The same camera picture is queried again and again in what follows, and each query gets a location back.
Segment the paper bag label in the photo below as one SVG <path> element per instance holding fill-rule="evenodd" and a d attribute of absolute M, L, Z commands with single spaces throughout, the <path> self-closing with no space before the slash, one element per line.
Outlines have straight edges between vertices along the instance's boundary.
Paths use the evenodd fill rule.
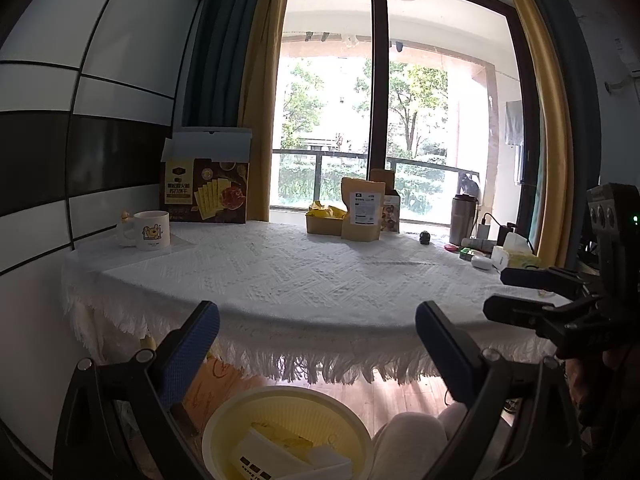
<path fill-rule="evenodd" d="M 164 203 L 193 204 L 193 159 L 165 163 Z"/>
<path fill-rule="evenodd" d="M 380 221 L 380 193 L 350 194 L 351 223 L 356 225 L 377 225 Z"/>

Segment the glass railing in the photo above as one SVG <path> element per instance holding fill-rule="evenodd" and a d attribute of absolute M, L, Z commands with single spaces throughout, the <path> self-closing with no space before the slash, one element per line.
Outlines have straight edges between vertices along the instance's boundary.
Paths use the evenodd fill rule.
<path fill-rule="evenodd" d="M 449 226 L 451 200 L 465 176 L 478 182 L 477 171 L 421 160 L 388 156 L 386 166 L 396 172 L 400 219 Z M 340 181 L 344 176 L 366 178 L 367 154 L 273 150 L 271 208 L 306 211 L 313 200 L 344 208 Z"/>

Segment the tissue box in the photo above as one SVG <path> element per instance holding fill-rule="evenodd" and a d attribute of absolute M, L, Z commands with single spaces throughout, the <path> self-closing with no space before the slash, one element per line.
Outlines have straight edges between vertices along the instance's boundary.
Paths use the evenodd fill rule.
<path fill-rule="evenodd" d="M 177 222 L 246 222 L 251 131 L 183 128 L 165 140 L 160 207 Z"/>
<path fill-rule="evenodd" d="M 491 261 L 494 267 L 500 271 L 507 267 L 515 269 L 540 268 L 540 258 L 535 254 L 520 251 L 507 250 L 504 247 L 495 246 L 491 253 Z"/>

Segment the box lid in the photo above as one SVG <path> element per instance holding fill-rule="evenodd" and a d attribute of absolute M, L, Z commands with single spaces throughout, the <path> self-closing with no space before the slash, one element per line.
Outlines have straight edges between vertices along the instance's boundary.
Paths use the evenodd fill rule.
<path fill-rule="evenodd" d="M 174 131 L 166 139 L 162 162 L 190 158 L 210 158 L 217 162 L 249 162 L 252 131 L 247 128 L 190 126 Z"/>

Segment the white container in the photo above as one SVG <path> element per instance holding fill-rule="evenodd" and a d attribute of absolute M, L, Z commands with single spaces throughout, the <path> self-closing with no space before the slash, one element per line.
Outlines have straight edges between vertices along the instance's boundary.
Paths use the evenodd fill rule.
<path fill-rule="evenodd" d="M 202 458 L 216 480 L 242 480 L 230 460 L 252 422 L 274 422 L 314 443 L 329 444 L 351 460 L 353 480 L 367 480 L 373 444 L 367 428 L 345 405 L 295 386 L 267 386 L 238 394 L 220 406 L 202 435 Z"/>

